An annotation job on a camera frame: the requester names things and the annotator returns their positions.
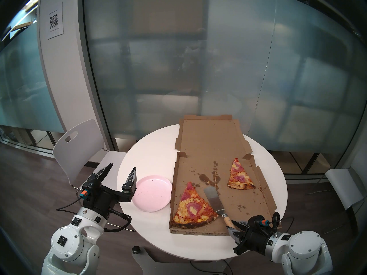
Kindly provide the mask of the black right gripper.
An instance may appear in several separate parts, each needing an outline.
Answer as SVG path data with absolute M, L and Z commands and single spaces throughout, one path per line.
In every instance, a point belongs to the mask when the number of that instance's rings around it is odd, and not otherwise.
M 265 255 L 266 246 L 270 237 L 273 235 L 271 227 L 261 227 L 260 230 L 249 228 L 247 221 L 232 220 L 233 227 L 227 227 L 231 238 L 237 243 L 234 247 L 234 253 L 241 255 L 246 251 L 255 251 L 261 255 Z

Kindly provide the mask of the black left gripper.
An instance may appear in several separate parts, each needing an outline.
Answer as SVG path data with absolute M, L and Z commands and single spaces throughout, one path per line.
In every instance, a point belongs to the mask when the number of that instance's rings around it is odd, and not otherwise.
M 108 219 L 111 213 L 118 216 L 123 215 L 114 210 L 114 206 L 118 202 L 131 202 L 136 191 L 136 167 L 132 169 L 126 182 L 122 185 L 122 191 L 115 191 L 104 185 L 96 188 L 90 186 L 90 184 L 101 184 L 112 167 L 113 163 L 110 163 L 97 173 L 92 173 L 87 179 L 87 184 L 83 185 L 83 190 L 90 192 L 83 200 L 83 208 L 92 210 L 105 219 Z

